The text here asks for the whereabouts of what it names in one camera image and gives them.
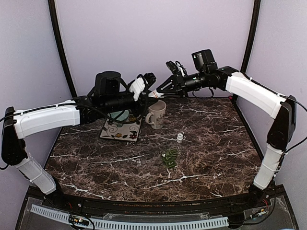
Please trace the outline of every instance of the coaster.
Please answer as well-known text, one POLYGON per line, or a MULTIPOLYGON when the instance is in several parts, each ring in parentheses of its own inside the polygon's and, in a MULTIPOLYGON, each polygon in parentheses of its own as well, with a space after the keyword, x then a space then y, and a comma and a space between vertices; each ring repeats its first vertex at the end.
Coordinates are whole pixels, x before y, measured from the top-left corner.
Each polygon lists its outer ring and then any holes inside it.
MULTIPOLYGON (((129 115, 127 121, 135 121, 137 118, 129 115)), ((137 141, 140 132, 141 121, 132 124, 120 124, 117 122, 106 120, 100 138, 112 140, 137 141)))

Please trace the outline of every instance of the black metal frame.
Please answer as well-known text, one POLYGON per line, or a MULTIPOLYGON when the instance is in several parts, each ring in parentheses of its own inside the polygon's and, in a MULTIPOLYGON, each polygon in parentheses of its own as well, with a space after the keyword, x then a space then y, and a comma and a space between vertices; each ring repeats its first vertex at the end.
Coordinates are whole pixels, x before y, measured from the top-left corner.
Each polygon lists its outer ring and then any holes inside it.
POLYGON ((253 145, 254 145, 254 147, 255 147, 257 153, 258 153, 259 158, 260 158, 261 160, 263 160, 263 153, 262 153, 262 150, 261 150, 261 148, 260 148, 260 146, 259 146, 259 144, 258 144, 258 142, 257 142, 257 140, 256 140, 256 138, 255 138, 255 136, 254 136, 254 134, 253 134, 253 132, 252 132, 252 130, 251 130, 249 124, 248 124, 248 122, 247 122, 246 119, 244 118, 241 109, 240 109, 239 106, 237 105, 236 100, 232 97, 232 98, 230 99, 230 101, 231 101, 232 105, 234 106, 236 112, 238 113, 238 115, 239 115, 239 117, 240 117, 242 123, 244 124, 245 129, 246 129, 246 131, 247 131, 247 133, 248 133, 248 135, 249 135, 249 138, 250 138, 251 142, 253 143, 253 145))
MULTIPOLYGON (((267 190, 267 194, 270 199, 274 198, 275 191, 274 186, 271 186, 267 190)), ((298 229, 298 224, 289 202, 287 193, 283 185, 276 186, 276 196, 284 196, 287 207, 290 212, 290 216, 295 229, 298 229)), ((44 199, 44 194, 36 187, 30 186, 27 194, 24 198, 22 208, 19 213, 18 221, 15 230, 19 230, 21 220, 23 218, 24 209, 29 197, 41 199, 43 205, 54 207, 47 200, 44 199)), ((244 210, 250 209, 247 206, 234 206, 230 203, 238 200, 242 201, 248 198, 248 194, 234 195, 230 197, 196 200, 196 201, 184 201, 184 202, 125 202, 125 201, 110 201, 110 200, 97 200, 91 198, 78 197, 73 195, 67 195, 73 207, 77 207, 81 204, 81 207, 74 212, 81 215, 101 216, 103 217, 107 213, 112 214, 125 214, 125 215, 142 215, 142 216, 156 216, 156 215, 185 215, 193 213, 205 213, 209 212, 210 216, 222 215, 224 217, 231 217, 237 214, 242 214, 244 210)), ((257 207, 263 206, 263 203, 258 203, 257 207)))
POLYGON ((75 89, 75 86, 73 84, 72 78, 71 78, 71 72, 68 67, 65 51, 64 51, 64 46, 61 38, 61 33, 59 30, 59 22, 58 22, 58 17, 57 17, 57 10, 56 10, 56 5, 54 0, 48 0, 49 4, 49 12, 50 12, 50 18, 51 18, 51 23, 52 23, 52 28, 53 28, 53 33, 54 37, 57 43, 58 47, 58 52, 59 52, 59 58, 62 63, 63 71, 65 74, 65 78, 69 87, 69 90, 71 92, 72 97, 77 96, 77 92, 75 89))
MULTIPOLYGON (((244 53, 244 57, 243 57, 243 61, 242 61, 241 69, 240 69, 240 72, 243 72, 243 73, 245 73, 248 68, 250 54, 253 49, 253 44, 254 44, 255 34, 256 34, 256 29, 257 29, 257 23, 258 23, 258 17, 259 17, 259 12, 260 12, 260 4, 261 4, 261 0, 254 1, 253 14, 251 17, 249 34, 248 34, 248 41, 246 44, 245 53, 244 53)), ((238 99, 238 96, 234 95, 233 99, 236 102, 238 99)))

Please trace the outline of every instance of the brown marble tabletop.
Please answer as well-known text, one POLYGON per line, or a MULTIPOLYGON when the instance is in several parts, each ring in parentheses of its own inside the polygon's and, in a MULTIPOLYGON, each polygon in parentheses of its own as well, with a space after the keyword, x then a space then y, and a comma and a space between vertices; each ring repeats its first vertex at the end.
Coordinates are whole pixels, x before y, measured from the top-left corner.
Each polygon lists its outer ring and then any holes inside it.
POLYGON ((165 126, 136 142, 99 138, 104 119, 62 129, 46 164, 64 193, 120 201, 187 201, 246 193, 259 156, 228 98, 163 99, 165 126), (184 132, 181 144, 177 134, 184 132), (161 153, 179 150, 167 169, 161 153))

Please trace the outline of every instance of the coffee mug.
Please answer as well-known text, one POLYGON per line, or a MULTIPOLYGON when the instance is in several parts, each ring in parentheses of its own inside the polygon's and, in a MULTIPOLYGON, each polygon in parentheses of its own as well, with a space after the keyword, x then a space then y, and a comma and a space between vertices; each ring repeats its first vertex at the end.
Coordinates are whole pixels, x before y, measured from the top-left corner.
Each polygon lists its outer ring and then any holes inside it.
POLYGON ((145 122, 150 124, 153 129, 163 128, 165 110, 166 110, 165 102, 159 100, 157 103, 151 105, 148 108, 149 114, 147 114, 145 122))

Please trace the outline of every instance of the small white bottle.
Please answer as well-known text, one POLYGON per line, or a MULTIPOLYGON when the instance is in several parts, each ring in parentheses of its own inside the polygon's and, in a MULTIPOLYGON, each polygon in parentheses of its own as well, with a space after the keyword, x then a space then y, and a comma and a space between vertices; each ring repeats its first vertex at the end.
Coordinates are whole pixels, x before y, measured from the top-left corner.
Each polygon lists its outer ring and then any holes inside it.
POLYGON ((181 144, 183 140, 183 134, 182 133, 178 133, 177 135, 177 143, 181 144))

